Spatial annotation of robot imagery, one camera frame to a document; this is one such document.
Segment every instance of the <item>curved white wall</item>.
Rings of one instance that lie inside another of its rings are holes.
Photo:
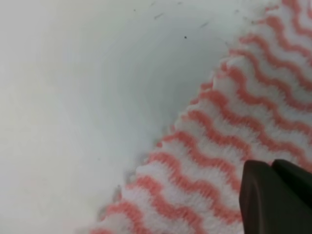
[[[0,3],[0,233],[92,223],[258,2]]]

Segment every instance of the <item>red wavy stripe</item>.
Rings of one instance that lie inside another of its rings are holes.
[[[308,7],[308,16],[312,19],[312,8],[311,8],[311,4],[309,4],[309,7]]]
[[[190,101],[190,104],[191,104],[191,105],[195,105],[195,104],[197,104],[198,102],[199,102],[199,99],[196,97],[196,98],[194,98],[193,100]]]
[[[272,6],[272,7],[266,7],[266,8],[265,8],[265,12],[272,11],[272,10],[277,10],[278,8],[279,8],[278,5]]]
[[[172,179],[174,181],[176,181],[176,178],[181,178],[183,180],[184,177],[179,173],[179,161],[172,161],[172,157],[173,156],[165,153],[157,153],[155,155],[151,155],[149,162],[160,161],[161,163],[167,164],[170,168],[174,167]],[[149,191],[151,194],[151,205],[160,215],[173,220],[182,218],[186,220],[190,227],[195,230],[195,233],[206,233],[202,227],[202,217],[200,217],[190,207],[182,206],[176,208],[174,205],[168,203],[161,194],[162,185],[152,177],[147,175],[138,177],[135,183],[127,186],[128,189],[136,187]]]
[[[96,230],[92,230],[90,234],[113,234],[113,233],[106,229],[96,229]]]
[[[161,147],[162,147],[162,143],[161,143],[161,142],[158,142],[158,143],[156,144],[156,147],[161,148]]]
[[[211,209],[216,217],[221,218],[227,224],[241,222],[240,211],[232,210],[224,206],[220,200],[220,191],[217,188],[206,180],[191,182],[187,176],[184,176],[181,173],[180,161],[173,155],[164,152],[153,153],[150,156],[150,162],[152,161],[158,161],[162,164],[166,164],[171,169],[169,180],[179,188],[183,189],[187,194],[200,193],[204,198],[212,200],[211,207],[208,207],[207,209]],[[190,225],[196,230],[196,233],[203,232],[203,229],[200,228],[202,225],[201,218],[190,208],[175,208],[171,204],[166,203],[164,198],[160,195],[159,190],[155,189],[157,188],[157,184],[155,182],[151,182],[151,180],[146,181],[142,186],[149,189],[151,194],[153,194],[153,206],[160,214],[171,219],[181,217],[187,219]]]
[[[228,69],[227,71],[228,76],[239,85],[237,94],[240,99],[242,99],[245,103],[249,105],[264,105],[268,110],[272,111],[275,124],[279,126],[281,129],[287,131],[302,132],[309,138],[310,141],[312,140],[311,126],[301,121],[288,121],[285,118],[283,118],[282,115],[278,112],[278,106],[270,99],[265,97],[255,97],[247,92],[246,88],[247,78],[244,76],[243,72],[238,67],[232,66],[231,68],[226,69]]]
[[[230,54],[242,55],[246,57],[253,64],[253,69],[257,80],[266,86],[275,86],[281,92],[283,92],[285,95],[285,101],[289,106],[300,111],[312,111],[312,103],[302,103],[292,96],[292,89],[288,83],[283,82],[278,78],[270,78],[269,76],[266,76],[264,73],[262,73],[259,60],[251,52],[247,50],[230,50]],[[308,125],[306,125],[306,127],[309,129],[309,131],[311,131],[311,127]]]
[[[247,44],[247,43],[258,44],[263,50],[267,61],[271,63],[272,66],[278,67],[278,68],[284,67],[284,68],[289,69],[296,75],[296,78],[298,79],[301,86],[303,86],[307,91],[312,91],[312,82],[309,81],[308,78],[304,77],[304,75],[302,75],[300,67],[297,66],[294,62],[282,61],[282,60],[279,60],[277,57],[275,57],[270,52],[270,46],[268,42],[265,39],[263,39],[261,36],[249,34],[247,37],[241,38],[240,42],[244,44]]]
[[[299,23],[300,21],[299,17],[302,12],[302,9],[300,7],[298,0],[282,0],[282,2],[285,6],[288,6],[294,12],[292,23],[296,32],[300,35],[305,35],[312,39],[312,30],[309,28],[303,28]]]
[[[143,213],[135,204],[132,204],[131,202],[128,202],[126,200],[123,200],[116,204],[112,204],[107,208],[105,217],[119,213],[125,214],[129,218],[129,220],[131,220],[133,224],[133,233],[152,234],[149,229],[144,227],[142,221]]]
[[[200,112],[200,111],[189,111],[187,113],[187,118],[193,121],[198,122],[200,125],[202,125],[206,130],[206,137],[212,141],[214,141],[216,144],[222,146],[234,146],[235,148],[241,150],[244,153],[244,156],[242,157],[242,160],[251,160],[254,159],[254,156],[251,151],[251,146],[241,140],[239,137],[232,135],[232,136],[225,136],[219,131],[217,131],[213,127],[213,121],[209,118],[206,114]]]
[[[277,41],[279,45],[285,50],[285,51],[295,51],[299,52],[302,56],[309,58],[310,64],[311,63],[311,51],[307,48],[304,48],[301,45],[292,45],[288,39],[285,37],[285,27],[283,25],[283,22],[279,17],[276,16],[268,16],[264,19],[264,21],[268,26],[270,26],[274,32],[275,36],[277,38]]]
[[[239,74],[238,70],[232,70],[230,72],[231,77],[237,77],[242,76],[242,74]],[[246,92],[241,93],[239,90],[237,91],[237,94],[239,96],[245,96]],[[256,100],[253,96],[249,96],[250,98],[253,98],[249,100],[249,103],[259,103],[258,100]],[[237,126],[237,125],[244,125],[246,127],[249,127],[254,132],[257,132],[257,139],[264,145],[266,148],[268,148],[269,151],[272,152],[278,152],[278,151],[287,151],[289,152],[293,157],[295,157],[298,160],[298,163],[305,168],[308,171],[312,172],[312,163],[310,163],[306,156],[304,151],[296,146],[295,144],[291,142],[282,142],[282,141],[275,141],[274,139],[270,138],[265,133],[265,127],[263,124],[261,124],[260,121],[258,121],[256,118],[253,118],[251,116],[239,116],[236,113],[232,112],[230,109],[227,108],[228,99],[219,91],[211,90],[209,92],[203,93],[201,95],[201,98],[207,98],[211,102],[213,102],[216,106],[220,108],[220,112],[224,119],[226,119],[231,125]]]
[[[209,83],[203,83],[201,84],[200,88],[202,90],[207,90],[207,89],[211,89],[213,86],[213,83],[212,82],[209,82]]]
[[[235,166],[225,159],[212,158],[207,154],[203,154],[197,147],[197,140],[187,132],[179,131],[172,135],[165,136],[163,141],[170,142],[178,140],[189,149],[188,154],[191,159],[201,168],[214,167],[220,169],[227,176],[227,184],[230,184],[234,191],[239,193],[240,180],[235,175]]]

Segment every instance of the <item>white cloth with red stripes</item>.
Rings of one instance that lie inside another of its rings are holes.
[[[267,9],[90,234],[237,234],[244,161],[312,172],[312,8]]]

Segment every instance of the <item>black plastic object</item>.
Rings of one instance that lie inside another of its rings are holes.
[[[312,175],[277,160],[244,165],[239,203],[245,234],[312,234]]]

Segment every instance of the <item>dark speck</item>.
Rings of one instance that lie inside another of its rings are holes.
[[[162,17],[164,15],[164,13],[161,13],[159,15],[154,16],[154,19],[157,20],[159,17]]]
[[[209,24],[209,22],[207,21],[207,22],[203,23],[203,24],[200,26],[200,28],[204,28],[204,27],[206,27],[208,24]]]

